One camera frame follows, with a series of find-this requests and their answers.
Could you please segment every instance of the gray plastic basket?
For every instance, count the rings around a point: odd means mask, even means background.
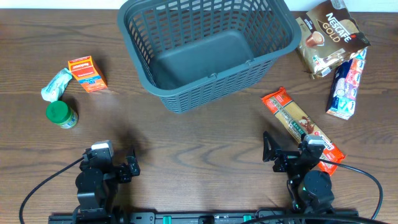
[[[118,25],[143,87],[176,113],[257,83],[301,39],[283,0],[130,0]]]

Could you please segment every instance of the coffee cup image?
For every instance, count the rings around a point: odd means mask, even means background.
[[[323,35],[318,32],[314,31],[306,40],[305,45],[307,47],[314,47],[314,46],[323,46],[325,43],[325,38]]]

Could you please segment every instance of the green jar lid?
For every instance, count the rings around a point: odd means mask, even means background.
[[[72,115],[72,110],[64,102],[54,101],[47,107],[45,114],[51,122],[61,124]]]

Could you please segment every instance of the green jar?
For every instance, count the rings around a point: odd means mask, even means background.
[[[52,102],[45,114],[51,122],[65,129],[74,127],[78,121],[76,112],[62,101]]]

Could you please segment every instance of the orange packaging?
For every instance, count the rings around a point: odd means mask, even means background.
[[[325,141],[325,149],[321,155],[321,159],[340,163],[344,158],[344,154],[337,146],[330,141],[325,133],[304,113],[303,110],[293,101],[286,93],[286,89],[281,87],[279,91],[267,95],[262,98],[262,102],[275,115],[276,118],[285,126],[289,133],[296,139],[301,141],[302,134],[314,134],[321,136]],[[322,171],[332,175],[337,166],[320,162],[318,164]]]
[[[88,93],[108,87],[104,75],[91,56],[71,60],[68,65],[69,71]]]

